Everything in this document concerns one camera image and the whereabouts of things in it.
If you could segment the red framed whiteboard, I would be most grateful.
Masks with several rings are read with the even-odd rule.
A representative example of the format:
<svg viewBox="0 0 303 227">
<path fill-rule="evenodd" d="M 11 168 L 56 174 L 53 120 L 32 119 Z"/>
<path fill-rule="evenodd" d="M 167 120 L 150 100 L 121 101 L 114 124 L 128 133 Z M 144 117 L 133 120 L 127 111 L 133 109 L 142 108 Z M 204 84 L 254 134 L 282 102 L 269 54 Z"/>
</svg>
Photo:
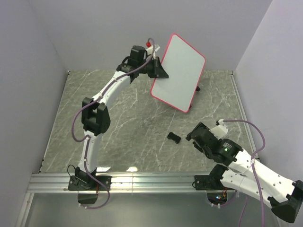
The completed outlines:
<svg viewBox="0 0 303 227">
<path fill-rule="evenodd" d="M 191 107 L 200 77 L 206 64 L 205 56 L 180 35 L 171 35 L 161 65 L 167 79 L 155 79 L 152 97 L 187 113 Z"/>
</svg>

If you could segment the blue whiteboard eraser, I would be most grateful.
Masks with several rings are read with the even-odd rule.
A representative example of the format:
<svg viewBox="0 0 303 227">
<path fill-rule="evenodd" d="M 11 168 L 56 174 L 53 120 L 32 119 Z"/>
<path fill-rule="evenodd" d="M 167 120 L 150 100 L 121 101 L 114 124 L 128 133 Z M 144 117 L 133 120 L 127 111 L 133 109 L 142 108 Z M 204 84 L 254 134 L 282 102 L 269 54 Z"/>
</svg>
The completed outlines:
<svg viewBox="0 0 303 227">
<path fill-rule="evenodd" d="M 170 132 L 167 135 L 167 139 L 174 141 L 176 144 L 179 144 L 180 141 L 181 141 L 181 137 L 178 136 L 178 135 L 176 135 L 176 134 L 174 134 L 173 132 Z"/>
</svg>

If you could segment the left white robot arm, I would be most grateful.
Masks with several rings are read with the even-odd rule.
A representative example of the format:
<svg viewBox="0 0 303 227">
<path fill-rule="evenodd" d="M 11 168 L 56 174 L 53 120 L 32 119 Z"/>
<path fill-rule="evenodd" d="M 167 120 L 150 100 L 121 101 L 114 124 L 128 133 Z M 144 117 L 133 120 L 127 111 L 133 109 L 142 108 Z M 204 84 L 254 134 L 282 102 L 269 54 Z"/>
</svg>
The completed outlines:
<svg viewBox="0 0 303 227">
<path fill-rule="evenodd" d="M 130 55 L 118 65 L 110 81 L 92 98 L 84 98 L 82 108 L 76 114 L 81 117 L 84 138 L 75 139 L 83 142 L 81 160 L 75 169 L 75 177 L 84 190 L 91 190 L 96 184 L 97 152 L 102 136 L 108 130 L 111 120 L 109 109 L 124 88 L 128 87 L 140 74 L 152 79 L 169 78 L 163 69 L 156 52 L 160 46 L 149 47 L 134 45 Z"/>
</svg>

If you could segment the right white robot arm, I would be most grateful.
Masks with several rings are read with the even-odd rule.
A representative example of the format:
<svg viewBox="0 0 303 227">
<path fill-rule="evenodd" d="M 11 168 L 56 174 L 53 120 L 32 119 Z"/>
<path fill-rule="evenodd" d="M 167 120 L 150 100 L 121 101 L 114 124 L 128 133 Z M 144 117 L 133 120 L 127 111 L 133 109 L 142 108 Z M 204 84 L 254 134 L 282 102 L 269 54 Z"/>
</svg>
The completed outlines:
<svg viewBox="0 0 303 227">
<path fill-rule="evenodd" d="M 194 147 L 216 162 L 205 180 L 195 176 L 196 190 L 234 189 L 268 206 L 281 220 L 294 223 L 303 204 L 303 183 L 274 172 L 236 142 L 227 139 L 226 120 L 208 128 L 202 122 L 186 136 Z"/>
</svg>

